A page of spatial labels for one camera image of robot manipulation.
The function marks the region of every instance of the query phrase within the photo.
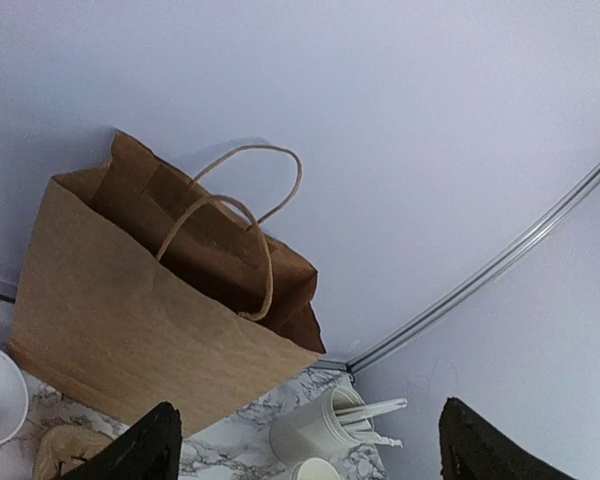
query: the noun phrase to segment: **bag handle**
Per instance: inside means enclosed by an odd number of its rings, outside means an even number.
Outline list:
[[[282,202],[280,202],[276,207],[272,208],[267,213],[265,213],[262,217],[260,217],[258,219],[257,222],[254,222],[254,224],[257,223],[258,225],[262,225],[262,223],[265,220],[267,220],[268,218],[270,218],[273,215],[275,215],[276,213],[278,213],[280,210],[282,210],[285,207],[285,205],[287,205],[287,203],[289,203],[291,201],[291,199],[298,192],[298,189],[300,188],[300,183],[302,182],[302,162],[300,161],[300,157],[298,157],[298,155],[296,155],[293,151],[291,151],[287,148],[277,147],[275,145],[266,145],[266,144],[243,145],[241,147],[234,148],[233,150],[230,150],[229,152],[225,153],[220,158],[218,158],[217,160],[213,161],[210,165],[205,167],[198,175],[196,175],[194,177],[193,180],[191,180],[189,182],[189,185],[187,185],[187,188],[191,188],[192,185],[197,185],[198,182],[200,181],[200,179],[202,177],[204,177],[207,173],[211,172],[217,166],[226,162],[229,158],[233,157],[237,153],[244,152],[245,150],[273,150],[274,152],[286,153],[287,155],[290,155],[296,162],[296,183],[293,185],[293,188],[291,189],[291,192],[289,193],[289,195],[287,195],[286,198],[284,200],[282,200]]]
[[[262,307],[256,313],[248,313],[248,312],[238,313],[238,315],[240,315],[242,318],[251,320],[253,322],[258,322],[267,315],[267,313],[269,312],[269,308],[271,308],[271,302],[273,301],[273,263],[271,261],[271,253],[269,252],[269,245],[267,244],[267,239],[264,236],[264,233],[262,233],[262,230],[260,229],[260,226],[258,225],[256,218],[253,216],[253,213],[251,213],[247,207],[245,207],[241,202],[239,202],[235,198],[228,197],[226,195],[209,195],[209,196],[203,197],[203,198],[197,200],[196,202],[194,202],[180,216],[178,221],[173,225],[173,227],[171,227],[171,230],[169,230],[169,233],[167,234],[165,239],[162,241],[160,250],[158,250],[158,253],[156,254],[156,260],[158,262],[160,260],[162,260],[163,255],[167,251],[167,248],[169,248],[169,245],[171,245],[171,242],[173,241],[174,237],[176,236],[176,234],[178,233],[178,231],[180,230],[182,225],[184,225],[184,223],[187,221],[187,219],[191,215],[193,215],[196,212],[196,210],[198,210],[200,207],[202,207],[203,205],[205,205],[207,203],[216,203],[219,201],[228,203],[228,204],[236,207],[238,210],[240,210],[244,214],[245,217],[247,217],[249,219],[249,221],[251,222],[251,226],[256,231],[256,234],[258,236],[258,243],[260,243],[260,247],[262,248],[262,252],[264,253],[264,256],[266,259],[266,268],[267,268],[266,290],[267,290],[267,292],[264,296],[264,301],[262,302]]]

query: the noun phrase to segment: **marble surface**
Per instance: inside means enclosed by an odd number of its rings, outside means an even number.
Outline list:
[[[10,334],[13,305],[0,300],[0,348]],[[120,435],[126,426],[96,412],[25,373],[30,408],[25,425],[13,440],[0,446],[0,480],[29,480],[40,437],[60,424],[82,425]],[[268,443],[269,425],[278,416],[317,398],[335,385],[350,385],[347,374],[307,369],[229,417],[186,439],[180,459],[180,479],[266,480],[285,470]],[[332,459],[345,480],[386,478],[377,450],[361,445]]]

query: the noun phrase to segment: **paper bag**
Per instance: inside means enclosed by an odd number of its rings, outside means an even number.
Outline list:
[[[288,153],[298,165],[294,188],[258,221],[262,224],[293,197],[302,178],[297,156],[271,145],[239,147],[192,180],[136,139],[118,132],[111,147],[109,168],[94,195],[93,207],[150,252],[156,252],[185,208],[209,195],[199,180],[233,154],[253,148]],[[317,286],[316,269],[279,240],[267,236],[267,243],[275,288],[271,309],[261,324],[297,345],[324,353],[320,327],[309,303]],[[234,311],[254,310],[265,294],[265,269],[257,236],[246,228],[241,217],[222,204],[206,205],[185,222],[163,264],[189,285]]]
[[[11,350],[23,369],[126,423],[169,401],[190,435],[319,358],[249,320],[266,316],[273,297],[271,239],[257,226],[248,234],[259,242],[266,293],[257,314],[239,315],[158,261],[177,245],[178,223],[156,257],[92,208],[106,174],[59,175],[47,186],[16,299]],[[201,201],[185,214],[202,214]]]

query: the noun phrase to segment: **wall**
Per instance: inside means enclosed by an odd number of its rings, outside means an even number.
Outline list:
[[[512,241],[600,160],[600,0],[0,1],[0,285],[17,282],[56,172],[110,126],[189,171],[243,137],[306,181],[267,228],[320,270],[330,358],[350,359]],[[209,178],[261,213],[292,167]]]
[[[600,480],[600,185],[513,269],[363,371],[371,401],[406,396],[377,429],[392,479],[439,478],[437,421],[457,396],[520,446]]]

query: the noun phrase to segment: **black object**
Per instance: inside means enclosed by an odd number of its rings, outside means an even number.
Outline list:
[[[177,480],[180,413],[164,402],[62,480]]]
[[[457,398],[440,417],[444,480],[573,480],[530,455]]]

